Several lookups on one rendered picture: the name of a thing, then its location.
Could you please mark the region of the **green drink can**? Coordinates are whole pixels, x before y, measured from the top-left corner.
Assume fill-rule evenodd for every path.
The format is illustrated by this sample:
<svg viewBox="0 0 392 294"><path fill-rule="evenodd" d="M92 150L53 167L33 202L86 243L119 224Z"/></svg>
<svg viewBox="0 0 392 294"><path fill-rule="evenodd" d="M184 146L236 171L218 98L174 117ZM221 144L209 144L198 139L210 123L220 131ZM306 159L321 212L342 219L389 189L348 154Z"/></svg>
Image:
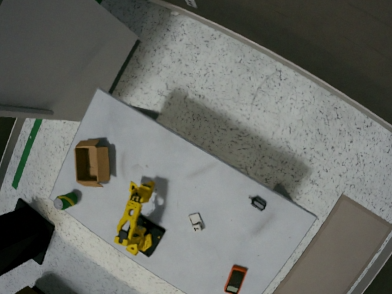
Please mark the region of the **green drink can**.
<svg viewBox="0 0 392 294"><path fill-rule="evenodd" d="M65 210L67 208L75 206L77 202L78 202L78 198L76 194L70 192L67 194L57 196L53 201L53 205L57 210Z"/></svg>

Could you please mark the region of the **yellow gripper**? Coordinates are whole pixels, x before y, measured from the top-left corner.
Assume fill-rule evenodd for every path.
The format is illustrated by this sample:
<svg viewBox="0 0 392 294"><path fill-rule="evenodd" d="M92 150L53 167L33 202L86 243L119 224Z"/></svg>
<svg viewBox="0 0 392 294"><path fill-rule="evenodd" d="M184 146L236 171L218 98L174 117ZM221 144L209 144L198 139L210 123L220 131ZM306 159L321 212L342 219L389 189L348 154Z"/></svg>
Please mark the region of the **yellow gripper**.
<svg viewBox="0 0 392 294"><path fill-rule="evenodd" d="M137 189L141 189L141 190L143 190L143 191L145 191L147 194L148 194L148 197L147 197L147 201L145 201L144 203L147 203L147 202L149 202L149 199L151 198L151 196L152 196L152 191L153 191L153 186L152 185L154 185L155 184L155 182L153 183L154 181L150 181L149 183L142 183L141 184L141 186L139 186L138 187L138 185L137 184L135 184L134 182L130 182L130 188L129 188L129 191L131 192L133 189L135 189L135 188L137 188ZM151 185L152 184L152 185ZM152 187L151 187L152 186ZM150 195L151 196L149 196L149 193L151 193Z"/></svg>

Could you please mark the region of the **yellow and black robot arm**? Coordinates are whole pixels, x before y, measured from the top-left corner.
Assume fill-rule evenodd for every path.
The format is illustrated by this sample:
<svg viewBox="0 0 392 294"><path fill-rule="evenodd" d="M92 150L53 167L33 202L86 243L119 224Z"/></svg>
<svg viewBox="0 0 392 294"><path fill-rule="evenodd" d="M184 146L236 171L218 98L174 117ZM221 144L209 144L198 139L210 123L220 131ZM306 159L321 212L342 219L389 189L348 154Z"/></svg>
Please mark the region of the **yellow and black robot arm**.
<svg viewBox="0 0 392 294"><path fill-rule="evenodd" d="M137 220L143 207L140 203L147 201L147 197L148 194L145 191L137 188L133 189L129 196L131 200L127 201L123 217L117 225L118 236L115 236L114 242L122 246L128 246L127 250L133 254L136 254L139 250L145 252L147 248L152 246L152 234L149 233L144 236L146 228L137 226ZM134 209L134 213L130 216L132 209ZM130 221L130 231L123 230L123 226L128 221Z"/></svg>

